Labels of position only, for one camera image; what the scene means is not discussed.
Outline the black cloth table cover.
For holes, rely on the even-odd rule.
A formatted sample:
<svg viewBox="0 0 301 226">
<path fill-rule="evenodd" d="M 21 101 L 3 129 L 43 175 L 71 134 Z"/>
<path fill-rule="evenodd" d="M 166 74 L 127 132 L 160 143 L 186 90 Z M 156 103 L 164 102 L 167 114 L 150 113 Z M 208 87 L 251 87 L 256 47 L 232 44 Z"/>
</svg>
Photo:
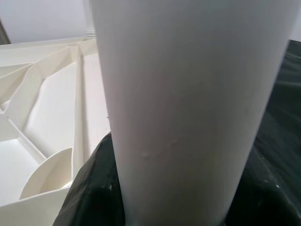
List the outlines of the black cloth table cover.
<svg viewBox="0 0 301 226">
<path fill-rule="evenodd" d="M 254 144 L 286 187 L 301 197 L 299 41 L 289 41 Z"/>
</svg>

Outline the white plastic table leg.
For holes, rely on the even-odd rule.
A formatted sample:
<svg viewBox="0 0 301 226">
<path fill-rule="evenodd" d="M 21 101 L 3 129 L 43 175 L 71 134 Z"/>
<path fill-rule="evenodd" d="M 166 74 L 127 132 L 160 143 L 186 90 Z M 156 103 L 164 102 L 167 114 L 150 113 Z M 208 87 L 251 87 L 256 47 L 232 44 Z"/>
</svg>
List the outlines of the white plastic table leg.
<svg viewBox="0 0 301 226">
<path fill-rule="evenodd" d="M 128 226 L 220 226 L 301 0 L 91 0 Z"/>
<path fill-rule="evenodd" d="M 92 16 L 91 0 L 83 0 L 85 18 L 86 18 L 86 35 L 89 39 L 95 39 L 95 27 Z"/>
</svg>

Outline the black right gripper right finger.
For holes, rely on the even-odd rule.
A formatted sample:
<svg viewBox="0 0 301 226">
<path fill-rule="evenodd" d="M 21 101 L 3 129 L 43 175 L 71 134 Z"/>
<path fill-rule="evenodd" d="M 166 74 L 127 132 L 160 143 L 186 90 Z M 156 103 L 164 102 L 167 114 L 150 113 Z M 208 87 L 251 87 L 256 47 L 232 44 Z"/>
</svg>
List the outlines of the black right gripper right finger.
<svg viewBox="0 0 301 226">
<path fill-rule="evenodd" d="M 225 226 L 301 226 L 301 209 L 255 148 L 249 154 Z"/>
</svg>

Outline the white plastic children table top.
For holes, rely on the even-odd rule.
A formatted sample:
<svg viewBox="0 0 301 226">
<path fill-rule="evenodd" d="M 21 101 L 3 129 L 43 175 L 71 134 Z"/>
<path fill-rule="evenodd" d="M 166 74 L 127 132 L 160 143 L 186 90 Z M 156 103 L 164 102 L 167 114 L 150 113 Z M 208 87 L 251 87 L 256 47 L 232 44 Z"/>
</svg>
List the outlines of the white plastic children table top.
<svg viewBox="0 0 301 226">
<path fill-rule="evenodd" d="M 0 226 L 52 226 L 110 131 L 97 42 L 0 46 Z"/>
</svg>

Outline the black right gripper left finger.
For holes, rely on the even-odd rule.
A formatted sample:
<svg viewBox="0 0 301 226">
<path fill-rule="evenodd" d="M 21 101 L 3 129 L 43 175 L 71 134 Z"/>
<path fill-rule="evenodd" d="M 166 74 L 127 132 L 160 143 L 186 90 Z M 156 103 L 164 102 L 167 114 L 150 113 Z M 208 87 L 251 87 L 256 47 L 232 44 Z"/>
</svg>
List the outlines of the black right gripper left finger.
<svg viewBox="0 0 301 226">
<path fill-rule="evenodd" d="M 78 171 L 54 226 L 125 226 L 111 133 Z"/>
</svg>

